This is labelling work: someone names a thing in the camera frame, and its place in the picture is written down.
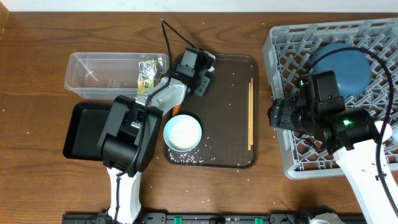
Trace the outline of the foil and yellow snack wrapper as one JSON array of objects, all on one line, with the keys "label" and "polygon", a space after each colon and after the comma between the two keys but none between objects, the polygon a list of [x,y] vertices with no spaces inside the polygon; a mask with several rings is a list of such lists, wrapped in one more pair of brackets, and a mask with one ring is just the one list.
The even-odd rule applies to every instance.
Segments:
[{"label": "foil and yellow snack wrapper", "polygon": [[137,95],[145,95],[147,90],[154,87],[155,76],[157,75],[157,60],[145,60],[139,62],[139,75],[137,78]]}]

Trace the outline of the blue plate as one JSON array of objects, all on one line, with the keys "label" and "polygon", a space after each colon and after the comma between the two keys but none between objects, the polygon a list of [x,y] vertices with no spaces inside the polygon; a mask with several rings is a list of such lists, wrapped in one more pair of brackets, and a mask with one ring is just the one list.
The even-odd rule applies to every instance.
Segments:
[{"label": "blue plate", "polygon": [[329,55],[319,61],[313,72],[333,70],[340,95],[358,98],[371,82],[371,67],[365,53],[348,50]]}]

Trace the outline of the blue cup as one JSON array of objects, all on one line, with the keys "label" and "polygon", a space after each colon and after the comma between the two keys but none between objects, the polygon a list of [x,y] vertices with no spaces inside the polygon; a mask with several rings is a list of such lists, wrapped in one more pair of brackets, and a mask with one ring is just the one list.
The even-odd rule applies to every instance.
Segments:
[{"label": "blue cup", "polygon": [[398,122],[395,122],[394,124],[392,124],[391,127],[392,127],[392,136],[391,136],[391,138],[395,142],[398,142]]}]

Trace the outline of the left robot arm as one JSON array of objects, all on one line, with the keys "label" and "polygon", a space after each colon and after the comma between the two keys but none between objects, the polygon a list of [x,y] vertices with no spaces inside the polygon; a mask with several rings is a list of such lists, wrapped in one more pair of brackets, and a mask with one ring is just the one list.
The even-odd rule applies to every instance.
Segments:
[{"label": "left robot arm", "polygon": [[115,98],[98,141],[111,182],[106,223],[134,223],[141,211],[141,174],[151,161],[162,117],[198,90],[214,70],[216,57],[187,48],[182,61],[170,65],[160,82],[142,96]]}]

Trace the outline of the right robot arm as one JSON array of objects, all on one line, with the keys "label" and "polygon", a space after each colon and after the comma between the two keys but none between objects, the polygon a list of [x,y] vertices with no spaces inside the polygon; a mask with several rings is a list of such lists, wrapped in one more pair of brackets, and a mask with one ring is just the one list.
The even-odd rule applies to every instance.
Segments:
[{"label": "right robot arm", "polygon": [[313,136],[333,156],[348,179],[367,223],[397,223],[397,184],[383,153],[392,136],[388,122],[374,121],[366,109],[347,109],[335,73],[305,74],[299,96],[276,99],[270,125]]}]

